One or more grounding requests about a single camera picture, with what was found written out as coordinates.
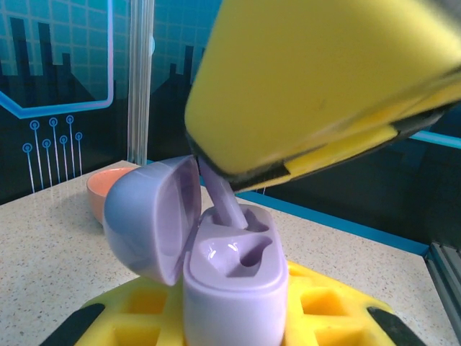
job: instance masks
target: speckled countertop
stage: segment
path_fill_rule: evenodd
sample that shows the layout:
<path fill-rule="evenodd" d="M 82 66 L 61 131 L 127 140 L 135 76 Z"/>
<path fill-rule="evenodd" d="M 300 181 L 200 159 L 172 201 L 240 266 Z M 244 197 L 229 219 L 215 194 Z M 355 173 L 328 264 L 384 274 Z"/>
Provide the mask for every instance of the speckled countertop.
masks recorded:
<path fill-rule="evenodd" d="M 89 175 L 0 206 L 0 345 L 39 345 L 89 299 L 136 277 L 91 214 Z M 205 191 L 202 204 L 211 206 Z M 289 260 L 389 303 L 428 346 L 458 345 L 422 257 L 267 209 Z"/>

